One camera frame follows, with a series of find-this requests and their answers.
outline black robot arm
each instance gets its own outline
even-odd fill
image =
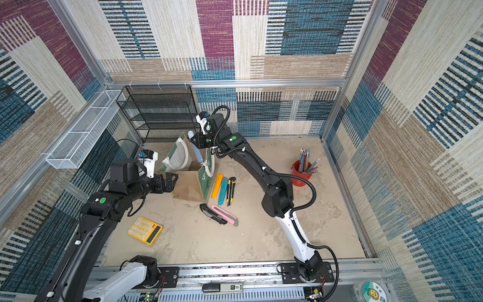
[[[227,111],[224,117],[218,113],[220,109]],[[210,115],[201,112],[196,120],[201,125],[201,131],[196,133],[191,142],[199,149],[212,148],[218,158],[231,157],[240,163],[258,181],[265,196],[262,200],[262,207],[265,212],[274,217],[284,229],[295,254],[295,261],[298,264],[298,272],[302,281],[310,282],[317,277],[322,265],[322,258],[317,249],[327,249],[333,256],[336,264],[336,281],[333,289],[324,297],[328,299],[338,281],[338,263],[333,251],[326,245],[312,245],[305,235],[298,222],[295,211],[306,209],[315,202],[315,187],[306,179],[291,175],[277,173],[271,169],[250,147],[247,140],[238,132],[232,133],[227,126],[230,109],[219,106]],[[305,182],[312,190],[311,200],[302,206],[294,207],[292,178]]]
[[[138,167],[144,171],[141,176]],[[125,211],[132,208],[133,201],[145,198],[149,193],[171,192],[178,179],[178,175],[172,173],[166,173],[166,179],[162,175],[151,176],[146,175],[146,167],[137,159],[125,159],[111,165],[111,177],[101,185],[101,188],[109,185],[109,189],[92,194],[82,207],[79,228],[35,302],[91,301],[83,300],[87,279],[104,244]],[[135,260],[142,261],[148,267],[145,282],[155,282],[157,277],[149,272],[153,268],[157,270],[156,259],[154,263],[151,258]]]

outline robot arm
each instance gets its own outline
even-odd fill
[[[222,114],[216,113],[221,108],[228,111],[225,118]],[[199,149],[213,148],[219,158],[230,156],[258,181],[265,192],[262,207],[269,216],[280,223],[287,235],[294,250],[301,281],[312,282],[317,277],[322,265],[322,258],[317,249],[325,248],[331,253],[336,266],[336,278],[332,290],[321,300],[325,301],[337,286],[337,259],[328,246],[315,246],[309,242],[295,213],[315,202],[315,188],[303,178],[277,173],[268,167],[241,134],[231,133],[226,126],[228,117],[229,108],[223,105],[216,108],[212,115],[200,113],[197,121],[202,132],[196,133],[191,142]],[[132,202],[145,198],[149,193],[161,194],[171,192],[174,188],[177,174],[166,173],[164,179],[162,175],[153,173],[154,162],[157,159],[155,152],[143,150],[142,157],[143,164],[135,159],[126,159],[111,165],[111,178],[101,185],[104,188],[108,184],[109,190],[94,193],[83,206],[79,229],[50,281],[36,297],[35,302],[111,302],[138,284],[150,288],[159,282],[156,259],[137,256],[131,259],[130,264],[120,273],[98,287],[84,292],[87,279],[102,247],[117,223],[121,221],[124,212],[132,208]],[[294,207],[291,178],[299,179],[310,187],[313,193],[310,202]]]
[[[155,152],[143,150],[142,157],[144,165],[137,159],[125,159],[111,165],[111,178],[101,185],[101,188],[109,185],[109,189],[92,194],[82,207],[79,228],[35,302],[110,302],[138,284],[150,287],[159,282],[156,259],[136,256],[119,274],[103,283],[101,288],[104,290],[95,288],[95,291],[84,292],[102,247],[125,211],[132,208],[132,202],[149,193],[161,194],[174,189],[178,175],[166,173],[164,179],[162,175],[152,173],[157,159]]]
[[[219,109],[226,109],[227,116],[216,113]],[[201,112],[197,116],[197,121],[201,125],[201,132],[191,138],[191,142],[198,148],[212,148],[217,157],[223,158],[230,156],[239,162],[250,174],[258,181],[265,196],[262,200],[262,207],[265,212],[274,217],[282,226],[287,235],[298,264],[300,279],[304,282],[313,282],[318,276],[318,271],[322,265],[322,258],[317,249],[327,249],[335,259],[332,250],[325,245],[312,245],[305,235],[295,211],[308,208],[315,202],[316,192],[313,185],[298,176],[291,174],[277,173],[272,170],[250,147],[246,139],[237,133],[231,133],[226,126],[230,114],[227,106],[219,106],[209,115]],[[292,178],[305,182],[312,190],[312,199],[303,206],[294,207]]]

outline concrete floor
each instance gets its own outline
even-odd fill
[[[311,178],[317,200],[310,208],[297,212],[300,223],[313,244],[330,246],[338,258],[363,258],[364,252],[319,139],[252,139],[249,143],[280,173],[290,172],[301,147],[311,149],[312,160],[320,158],[319,173]],[[171,143],[146,144],[159,153],[156,169],[171,146]],[[216,161],[220,164],[218,173],[237,178],[233,204],[223,205],[238,218],[237,227],[209,219],[200,211],[199,202],[177,200],[172,193],[150,194],[135,216],[125,216],[118,224],[102,265],[119,266],[135,255],[156,257],[158,264],[292,260],[293,250],[282,228],[261,206],[264,193],[256,180],[229,157]],[[311,196],[307,186],[294,186],[295,206],[308,202]],[[210,199],[208,205],[217,204],[217,200]],[[127,233],[139,216],[163,226],[151,246]],[[321,254],[323,258],[330,258],[326,251]]]

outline pink utility knife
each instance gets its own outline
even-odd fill
[[[235,227],[238,225],[238,218],[228,213],[227,211],[222,210],[216,204],[212,204],[212,210],[215,211],[217,214],[219,214],[221,217],[223,217],[224,220],[234,225]]]

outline yellow tool handle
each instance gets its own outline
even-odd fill
[[[223,174],[218,174],[216,176],[216,182],[214,184],[212,198],[216,198],[216,196],[218,195],[218,191],[220,190],[222,180],[223,180]]]

